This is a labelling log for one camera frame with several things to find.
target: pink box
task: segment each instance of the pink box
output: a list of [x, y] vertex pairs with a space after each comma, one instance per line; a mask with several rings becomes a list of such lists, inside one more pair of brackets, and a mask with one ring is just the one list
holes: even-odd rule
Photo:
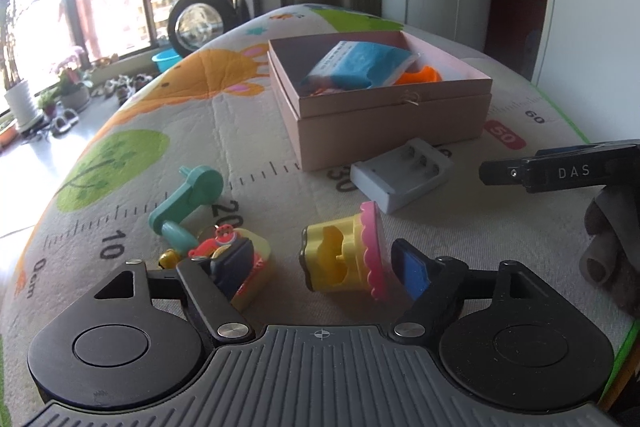
[[[300, 97], [294, 88], [339, 41], [365, 41], [419, 55], [412, 70], [436, 68], [442, 82]], [[420, 137], [432, 145], [476, 138], [492, 80], [405, 32], [309, 35], [269, 42], [271, 86], [300, 168], [314, 171], [366, 160]]]

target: silver bolt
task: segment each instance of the silver bolt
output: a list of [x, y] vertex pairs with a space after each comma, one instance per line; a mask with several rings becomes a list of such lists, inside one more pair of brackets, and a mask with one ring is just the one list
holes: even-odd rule
[[398, 337], [404, 337], [406, 339], [414, 339], [424, 335], [424, 326], [415, 322], [403, 322], [394, 328], [394, 333]]
[[218, 328], [218, 334], [226, 339], [241, 339], [249, 333], [249, 327], [239, 322], [228, 322]]

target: black tire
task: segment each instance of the black tire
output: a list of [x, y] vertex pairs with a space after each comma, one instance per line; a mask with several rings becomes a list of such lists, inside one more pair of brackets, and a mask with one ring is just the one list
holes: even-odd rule
[[192, 4], [206, 4], [218, 12], [220, 19], [222, 20], [223, 33], [228, 32], [238, 25], [236, 10], [234, 10], [233, 5], [228, 0], [177, 0], [174, 7], [171, 8], [171, 11], [169, 12], [166, 29], [169, 42], [171, 42], [172, 47], [181, 57], [186, 57], [196, 51], [195, 49], [190, 49], [183, 45], [175, 34], [180, 15]]

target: giraffe ear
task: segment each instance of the giraffe ear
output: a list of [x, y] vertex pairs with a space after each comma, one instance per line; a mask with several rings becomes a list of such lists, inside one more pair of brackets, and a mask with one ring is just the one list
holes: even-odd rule
[[256, 44], [255, 46], [246, 48], [242, 50], [240, 53], [245, 57], [254, 58], [254, 57], [262, 57], [263, 55], [266, 55], [267, 51], [269, 51], [269, 45], [266, 42], [264, 42], [263, 44]]

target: yellow and pink toy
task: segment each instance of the yellow and pink toy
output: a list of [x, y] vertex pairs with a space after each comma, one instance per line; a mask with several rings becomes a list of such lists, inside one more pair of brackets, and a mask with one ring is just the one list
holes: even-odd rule
[[369, 291], [376, 301], [386, 300], [381, 250], [382, 224], [373, 201], [361, 204], [360, 213], [309, 225], [302, 233], [300, 266], [311, 291]]

